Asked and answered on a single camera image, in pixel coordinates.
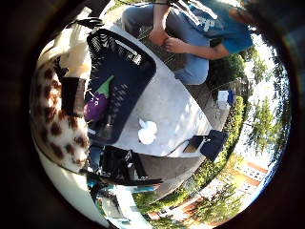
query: green object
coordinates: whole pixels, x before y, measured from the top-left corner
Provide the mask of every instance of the green object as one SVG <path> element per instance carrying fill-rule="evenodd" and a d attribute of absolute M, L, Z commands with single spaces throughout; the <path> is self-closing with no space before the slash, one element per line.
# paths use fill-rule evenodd
<path fill-rule="evenodd" d="M 113 78 L 114 75 L 110 76 L 96 91 L 99 94 L 104 94 L 106 97 L 109 97 L 109 86 Z"/>

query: black basket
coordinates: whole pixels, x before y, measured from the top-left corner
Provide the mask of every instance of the black basket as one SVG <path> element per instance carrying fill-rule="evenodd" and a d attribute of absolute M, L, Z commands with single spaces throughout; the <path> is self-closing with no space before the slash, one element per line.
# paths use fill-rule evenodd
<path fill-rule="evenodd" d="M 99 121 L 90 124 L 93 140 L 113 144 L 119 138 L 138 98 L 155 74 L 155 62 L 133 42 L 121 35 L 100 29 L 87 38 L 92 71 L 89 90 L 94 93 L 110 76 L 110 100 Z M 86 93 L 86 102 L 92 94 Z"/>
<path fill-rule="evenodd" d="M 214 162 L 219 153 L 223 151 L 223 147 L 227 142 L 229 135 L 226 132 L 210 130 L 209 134 L 205 137 L 207 141 L 202 145 L 200 153 Z"/>

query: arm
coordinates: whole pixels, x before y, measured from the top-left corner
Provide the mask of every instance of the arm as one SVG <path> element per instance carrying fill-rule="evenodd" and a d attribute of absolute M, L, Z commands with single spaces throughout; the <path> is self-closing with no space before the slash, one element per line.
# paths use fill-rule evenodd
<path fill-rule="evenodd" d="M 220 59 L 230 54 L 223 44 L 215 47 L 194 46 L 172 37 L 165 41 L 165 49 L 167 52 L 189 53 L 210 60 Z"/>
<path fill-rule="evenodd" d="M 166 0 L 156 0 L 156 3 L 166 3 Z M 170 13 L 171 7 L 167 5 L 154 5 L 153 7 L 153 28 L 150 33 L 150 40 L 162 46 L 164 41 L 169 38 L 165 32 L 166 19 Z"/>

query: brown spots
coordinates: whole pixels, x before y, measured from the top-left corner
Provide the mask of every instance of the brown spots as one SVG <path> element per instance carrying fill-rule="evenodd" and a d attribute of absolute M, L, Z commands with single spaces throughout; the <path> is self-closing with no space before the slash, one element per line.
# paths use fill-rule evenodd
<path fill-rule="evenodd" d="M 58 103 L 58 95 L 57 94 L 50 94 L 50 100 L 53 103 L 53 106 L 56 106 Z"/>
<path fill-rule="evenodd" d="M 41 90 L 42 90 L 42 86 L 41 86 L 41 84 L 38 84 L 38 85 L 36 86 L 36 89 L 35 89 L 35 96 L 36 96 L 37 98 L 40 96 Z"/>
<path fill-rule="evenodd" d="M 33 111 L 34 111 L 34 115 L 35 116 L 41 116 L 42 114 L 42 109 L 41 109 L 41 105 L 40 104 L 37 104 L 33 107 Z"/>
<path fill-rule="evenodd" d="M 38 68 L 38 71 L 40 72 L 43 68 L 45 68 L 45 66 L 46 66 L 46 63 L 40 65 L 40 67 Z"/>
<path fill-rule="evenodd" d="M 57 122 L 53 122 L 51 124 L 51 134 L 52 135 L 60 135 L 62 133 L 61 127 Z"/>
<path fill-rule="evenodd" d="M 58 145 L 55 145 L 54 143 L 51 143 L 50 146 L 51 146 L 54 154 L 58 158 L 62 159 L 64 157 L 63 151 L 60 149 L 60 147 Z"/>
<path fill-rule="evenodd" d="M 40 137 L 41 137 L 41 139 L 42 139 L 45 143 L 48 142 L 48 130 L 47 130 L 45 127 L 43 127 L 43 128 L 41 129 L 41 131 L 40 131 Z"/>
<path fill-rule="evenodd" d="M 56 115 L 56 108 L 54 107 L 46 107 L 44 109 L 45 120 L 47 123 L 51 123 Z"/>
<path fill-rule="evenodd" d="M 44 89 L 44 96 L 45 98 L 49 99 L 50 98 L 50 92 L 51 92 L 51 86 L 47 85 Z"/>
<path fill-rule="evenodd" d="M 82 159 L 82 160 L 77 159 L 77 160 L 75 161 L 75 163 L 76 163 L 77 165 L 79 165 L 79 166 L 83 166 L 83 165 L 85 164 L 85 162 L 86 162 L 86 159 Z"/>
<path fill-rule="evenodd" d="M 47 69 L 47 70 L 45 71 L 45 78 L 46 78 L 46 79 L 51 79 L 52 76 L 53 76 L 52 70 L 51 70 L 51 69 Z"/>
<path fill-rule="evenodd" d="M 67 115 L 66 115 L 65 111 L 63 111 L 63 110 L 58 111 L 58 119 L 59 120 L 63 120 L 66 116 Z"/>
<path fill-rule="evenodd" d="M 65 149 L 66 149 L 68 154 L 74 155 L 74 148 L 72 147 L 71 144 L 67 144 Z"/>
<path fill-rule="evenodd" d="M 57 91 L 60 91 L 61 90 L 61 85 L 58 83 L 57 80 L 54 80 L 51 82 L 51 86 L 56 89 Z"/>
<path fill-rule="evenodd" d="M 77 118 L 74 116 L 69 116 L 68 117 L 68 124 L 69 127 L 72 128 L 73 130 L 77 129 Z"/>
<path fill-rule="evenodd" d="M 75 141 L 78 145 L 80 145 L 81 147 L 83 147 L 83 148 L 86 148 L 86 147 L 89 146 L 89 141 L 88 141 L 88 139 L 87 139 L 86 137 L 84 137 L 84 136 L 75 137 L 75 138 L 74 138 L 74 141 Z"/>

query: hand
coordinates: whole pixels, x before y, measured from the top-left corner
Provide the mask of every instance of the hand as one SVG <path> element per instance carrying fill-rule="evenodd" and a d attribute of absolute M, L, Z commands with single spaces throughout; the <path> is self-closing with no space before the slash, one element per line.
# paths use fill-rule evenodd
<path fill-rule="evenodd" d="M 170 37 L 164 42 L 164 48 L 167 52 L 186 53 L 188 44 L 178 38 Z"/>
<path fill-rule="evenodd" d="M 163 46 L 164 41 L 169 38 L 163 29 L 153 28 L 150 33 L 150 40 L 157 46 Z"/>

